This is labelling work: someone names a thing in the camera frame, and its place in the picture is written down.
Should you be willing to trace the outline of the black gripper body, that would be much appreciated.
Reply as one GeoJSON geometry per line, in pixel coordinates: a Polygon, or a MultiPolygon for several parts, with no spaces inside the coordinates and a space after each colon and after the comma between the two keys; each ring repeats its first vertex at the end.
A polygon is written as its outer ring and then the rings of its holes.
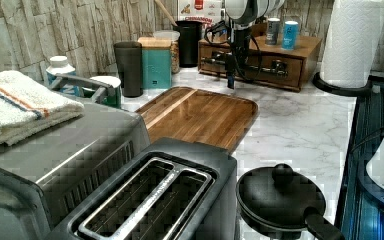
{"type": "Polygon", "coordinates": [[[245,66],[248,58],[251,29],[240,25],[231,27],[229,46],[231,53],[226,58],[227,87],[234,88],[235,76],[247,80],[245,66]]]}

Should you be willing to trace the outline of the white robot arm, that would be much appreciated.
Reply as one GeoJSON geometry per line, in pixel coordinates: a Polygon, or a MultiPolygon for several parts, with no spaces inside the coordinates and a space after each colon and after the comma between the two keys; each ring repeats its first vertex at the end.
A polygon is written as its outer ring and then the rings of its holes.
{"type": "Polygon", "coordinates": [[[227,87],[234,88],[235,75],[246,80],[245,66],[255,21],[284,4],[285,0],[225,0],[229,20],[231,54],[227,57],[227,87]]]}

